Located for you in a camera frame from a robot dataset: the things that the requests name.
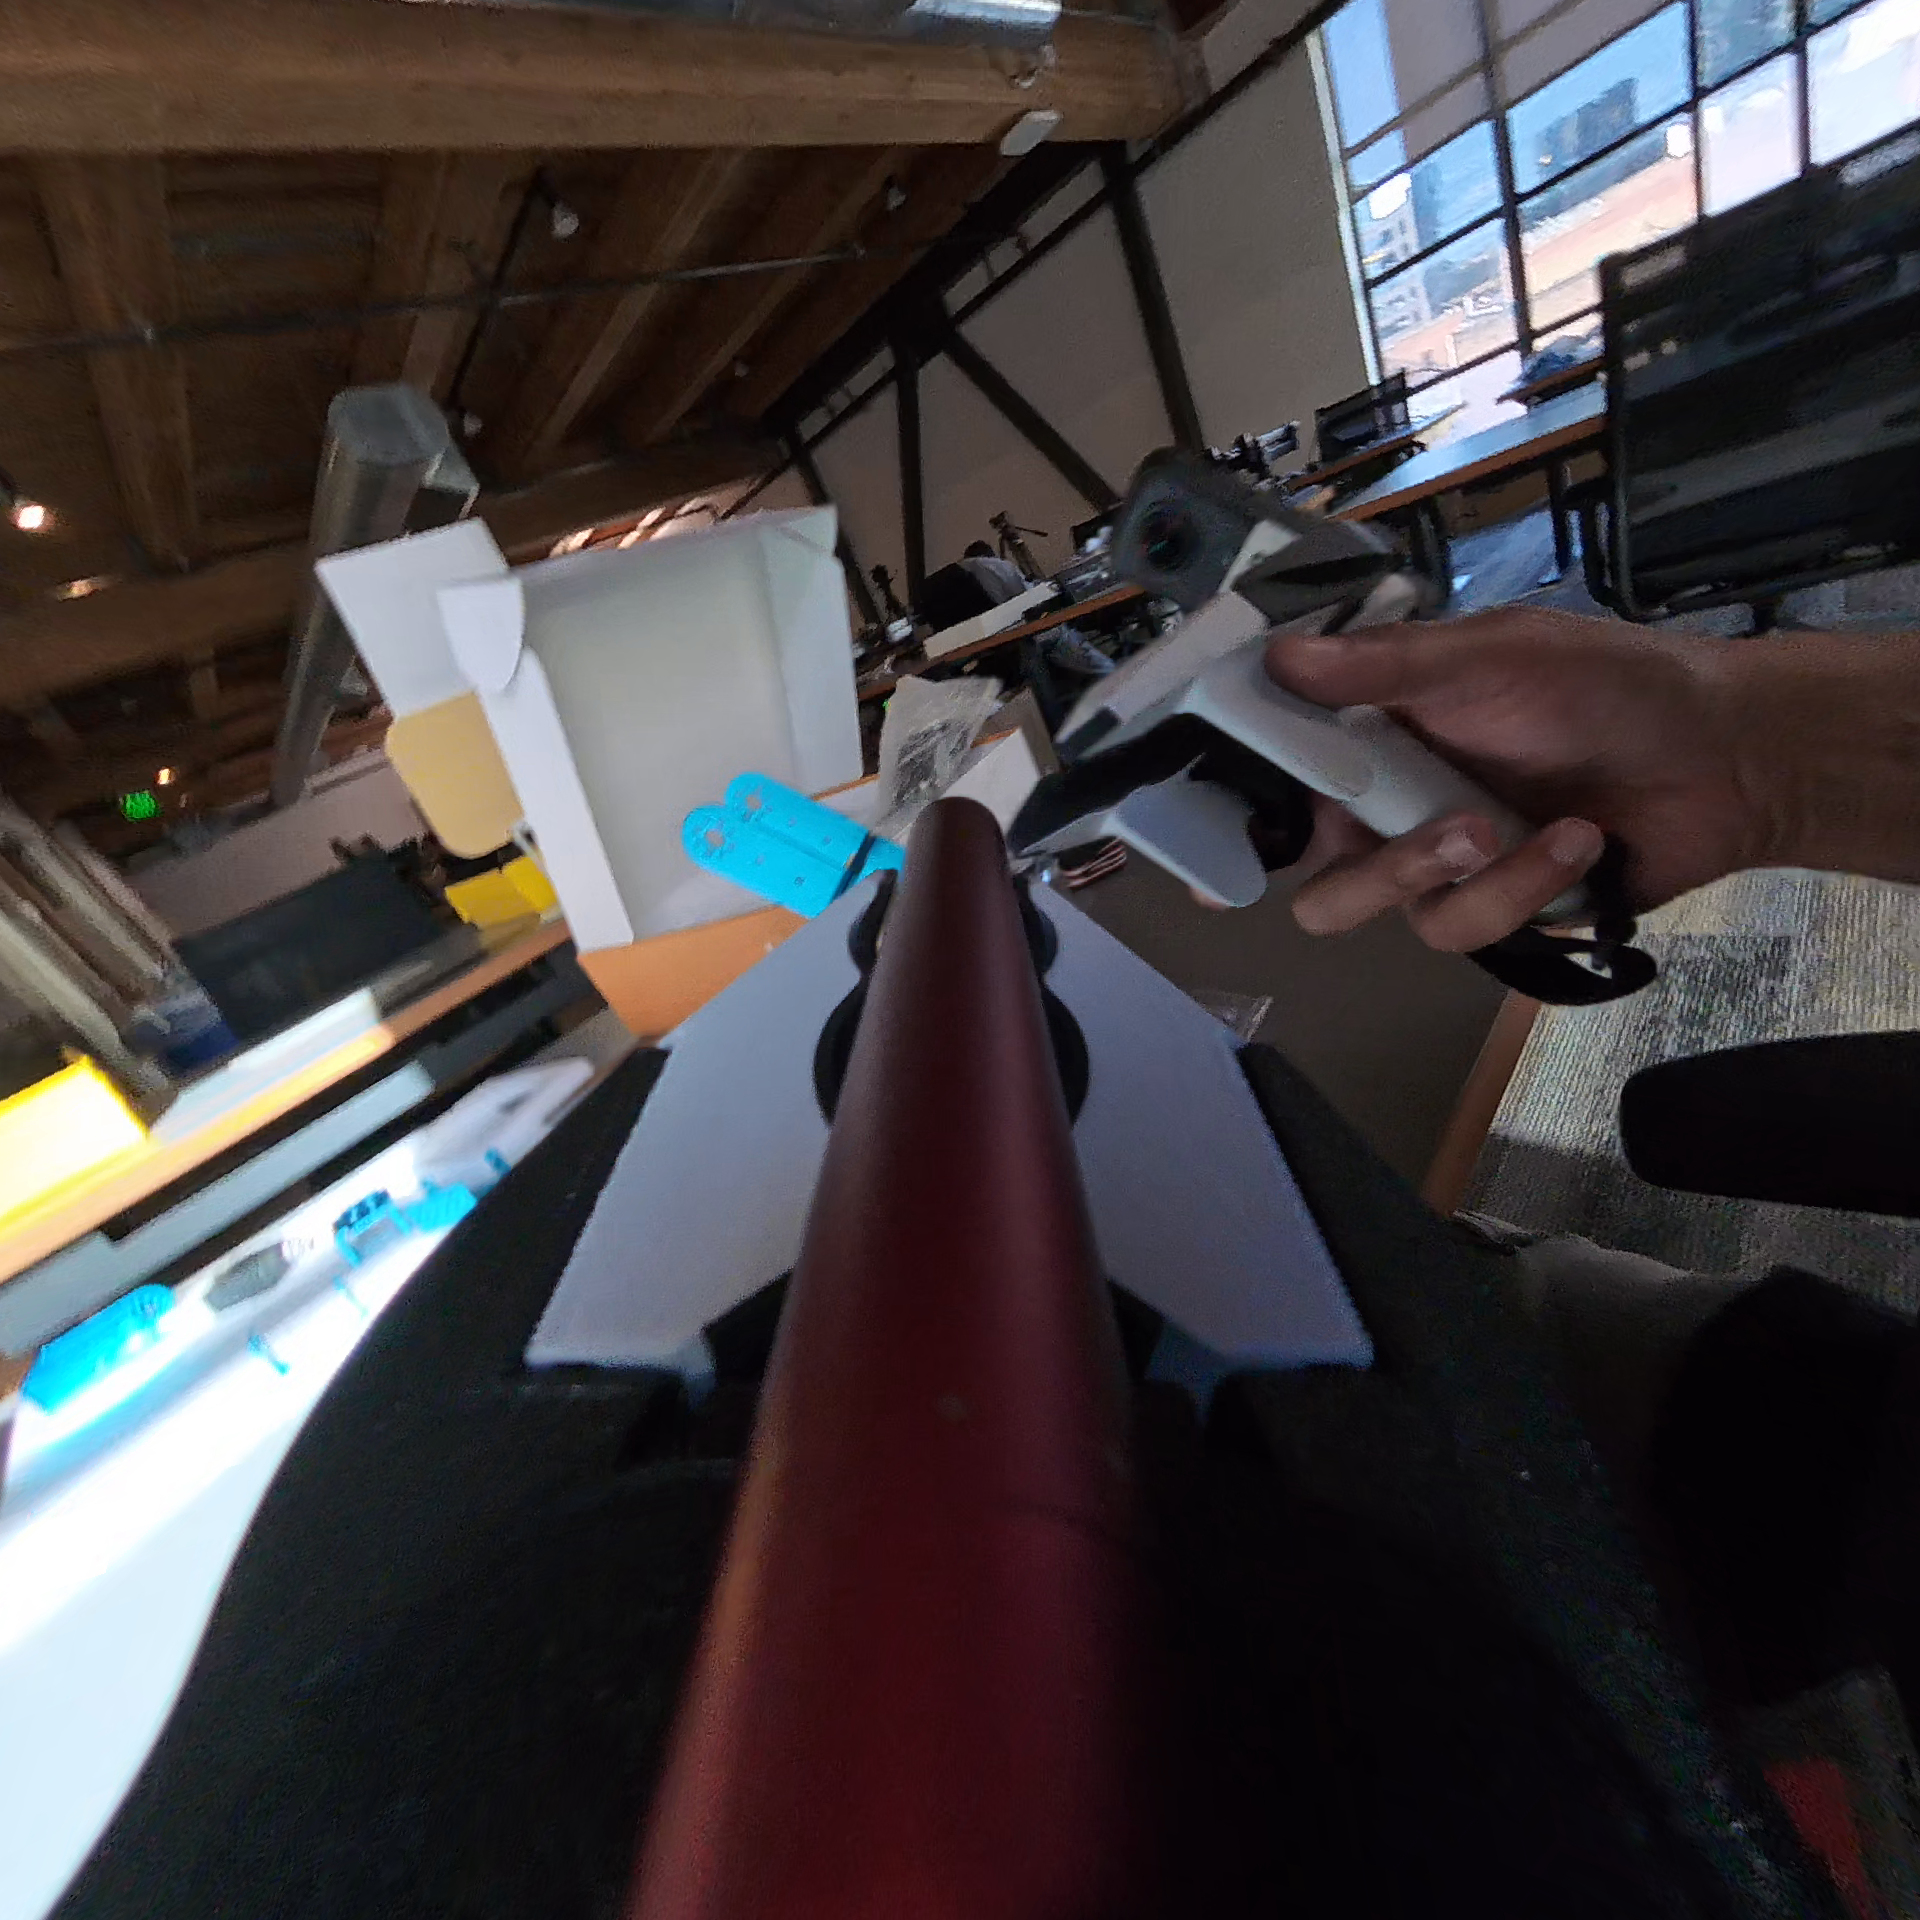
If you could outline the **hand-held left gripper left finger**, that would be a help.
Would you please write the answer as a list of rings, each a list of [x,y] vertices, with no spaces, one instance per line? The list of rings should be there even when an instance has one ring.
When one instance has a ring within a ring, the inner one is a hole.
[[[860,881],[668,1034],[531,1368],[713,1374],[708,1330],[791,1270],[828,1142],[814,1053],[882,891]]]

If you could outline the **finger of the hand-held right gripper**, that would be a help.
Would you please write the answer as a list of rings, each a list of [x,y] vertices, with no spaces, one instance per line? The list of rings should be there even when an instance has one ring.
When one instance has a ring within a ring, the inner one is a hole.
[[[1188,615],[1096,683],[1064,720],[1057,770],[1006,826],[1010,858],[1115,838],[1169,873],[1283,873],[1289,779],[1184,706],[1266,627],[1264,615]]]

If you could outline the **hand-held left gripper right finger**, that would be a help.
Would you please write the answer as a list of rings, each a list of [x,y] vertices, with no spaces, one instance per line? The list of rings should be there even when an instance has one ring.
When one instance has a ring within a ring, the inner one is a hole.
[[[1242,1041],[1050,887],[1047,985],[1089,1048],[1072,1127],[1108,1279],[1153,1309],[1151,1374],[1366,1368],[1376,1347],[1242,1066]]]

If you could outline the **blue toy robot arm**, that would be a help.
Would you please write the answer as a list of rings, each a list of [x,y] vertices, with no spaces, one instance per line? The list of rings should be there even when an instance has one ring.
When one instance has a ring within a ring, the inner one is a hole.
[[[769,774],[738,774],[681,825],[686,854],[770,905],[818,918],[839,898],[905,869],[905,849],[864,823]]]

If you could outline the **person's right forearm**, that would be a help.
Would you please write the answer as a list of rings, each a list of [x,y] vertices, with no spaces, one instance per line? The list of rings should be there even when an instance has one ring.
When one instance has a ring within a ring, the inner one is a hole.
[[[1803,633],[1774,663],[1770,864],[1915,883],[1915,635]]]

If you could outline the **long wooden desk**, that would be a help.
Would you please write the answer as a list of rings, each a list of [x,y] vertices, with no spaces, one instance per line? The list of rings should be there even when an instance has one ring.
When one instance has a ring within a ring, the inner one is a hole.
[[[1465,439],[1423,450],[1385,477],[1332,507],[1343,521],[1376,521],[1396,529],[1423,560],[1449,560],[1449,501],[1526,486],[1544,491],[1552,525],[1552,562],[1538,586],[1564,583],[1578,558],[1572,464],[1606,437],[1609,397],[1603,362],[1592,358],[1564,374],[1521,387],[1523,416]]]

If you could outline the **white neighbouring desk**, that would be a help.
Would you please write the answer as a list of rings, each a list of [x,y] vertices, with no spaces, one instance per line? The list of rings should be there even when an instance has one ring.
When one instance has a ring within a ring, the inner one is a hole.
[[[6,1355],[172,1270],[372,1136],[603,1006],[559,921],[448,934],[187,1086],[6,1219]]]

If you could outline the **person's right hand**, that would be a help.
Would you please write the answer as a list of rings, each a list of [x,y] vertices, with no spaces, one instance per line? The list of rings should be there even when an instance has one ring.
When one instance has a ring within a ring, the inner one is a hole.
[[[1294,918],[1320,937],[1403,915],[1441,953],[1544,918],[1624,849],[1624,896],[1666,905],[1735,873],[1799,866],[1776,702],[1730,650],[1609,622],[1490,611],[1441,626],[1283,635],[1266,672],[1331,709],[1369,706],[1523,815],[1511,847],[1457,807],[1396,837],[1318,802]]]

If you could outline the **white foam sheet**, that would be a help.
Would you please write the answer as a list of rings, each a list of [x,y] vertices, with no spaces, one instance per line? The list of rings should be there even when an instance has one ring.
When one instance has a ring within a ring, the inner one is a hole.
[[[473,1088],[412,1138],[401,1193],[490,1193],[546,1139],[593,1074],[587,1058],[553,1058]]]

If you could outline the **clear plastic bag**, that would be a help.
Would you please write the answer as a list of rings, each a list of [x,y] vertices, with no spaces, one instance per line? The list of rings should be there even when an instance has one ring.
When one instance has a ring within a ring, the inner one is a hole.
[[[1001,680],[902,678],[884,702],[873,825],[903,837],[963,774],[982,729],[1001,706]]]

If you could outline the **small yellow bin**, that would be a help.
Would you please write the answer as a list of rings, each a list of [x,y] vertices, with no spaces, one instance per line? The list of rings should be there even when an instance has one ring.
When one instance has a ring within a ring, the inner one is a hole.
[[[443,898],[455,915],[473,928],[552,921],[560,911],[553,881],[529,854],[518,854],[505,866],[448,881]]]

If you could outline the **white cardboard box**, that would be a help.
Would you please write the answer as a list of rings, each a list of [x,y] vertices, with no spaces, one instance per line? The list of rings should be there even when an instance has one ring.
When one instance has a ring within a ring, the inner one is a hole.
[[[748,910],[683,849],[740,774],[863,773],[835,507],[505,562],[478,518],[322,560],[391,710],[386,754],[446,849],[522,838],[580,953]]]

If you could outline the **dark storage case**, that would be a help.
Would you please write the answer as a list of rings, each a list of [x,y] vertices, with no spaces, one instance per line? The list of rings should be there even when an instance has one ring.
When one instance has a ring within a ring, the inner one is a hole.
[[[177,937],[183,967],[228,1023],[324,1006],[443,933],[386,854],[358,854],[292,894]]]

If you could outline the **black mesh office chair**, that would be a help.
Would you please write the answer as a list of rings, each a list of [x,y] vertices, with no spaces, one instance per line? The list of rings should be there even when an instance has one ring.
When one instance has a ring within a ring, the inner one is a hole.
[[[1918,133],[1600,263],[1586,586],[1641,624],[1915,562]]]

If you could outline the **large grid window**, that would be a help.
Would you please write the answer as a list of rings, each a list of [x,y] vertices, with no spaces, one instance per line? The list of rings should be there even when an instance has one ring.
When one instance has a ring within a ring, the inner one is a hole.
[[[1600,263],[1915,125],[1915,1],[1353,1],[1315,35],[1367,367],[1457,425]]]

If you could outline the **yellow box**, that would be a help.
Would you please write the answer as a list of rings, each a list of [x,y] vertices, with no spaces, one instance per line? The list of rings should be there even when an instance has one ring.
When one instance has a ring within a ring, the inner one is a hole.
[[[62,1201],[148,1138],[108,1070],[72,1051],[58,1071],[2,1099],[2,1224]]]

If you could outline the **person's dark pants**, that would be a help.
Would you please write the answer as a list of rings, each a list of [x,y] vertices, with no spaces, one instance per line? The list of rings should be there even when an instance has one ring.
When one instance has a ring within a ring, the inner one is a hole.
[[[1492,1215],[1735,1752],[1847,1915],[1915,1915],[1915,1317]]]

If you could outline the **small blue metal bracket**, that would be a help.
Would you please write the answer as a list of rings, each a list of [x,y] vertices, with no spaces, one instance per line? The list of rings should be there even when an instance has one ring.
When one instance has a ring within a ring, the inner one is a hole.
[[[425,1181],[403,1193],[376,1187],[337,1214],[332,1245],[347,1266],[362,1266],[403,1241],[457,1226],[475,1207],[478,1193],[466,1184]]]

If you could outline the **metal air duct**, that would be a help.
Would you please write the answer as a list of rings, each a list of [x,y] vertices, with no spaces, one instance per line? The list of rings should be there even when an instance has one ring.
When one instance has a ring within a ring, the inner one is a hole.
[[[320,586],[319,565],[466,518],[478,491],[446,410],[418,385],[358,385],[328,406],[267,787],[274,808],[288,808],[305,794],[355,663],[353,638]]]

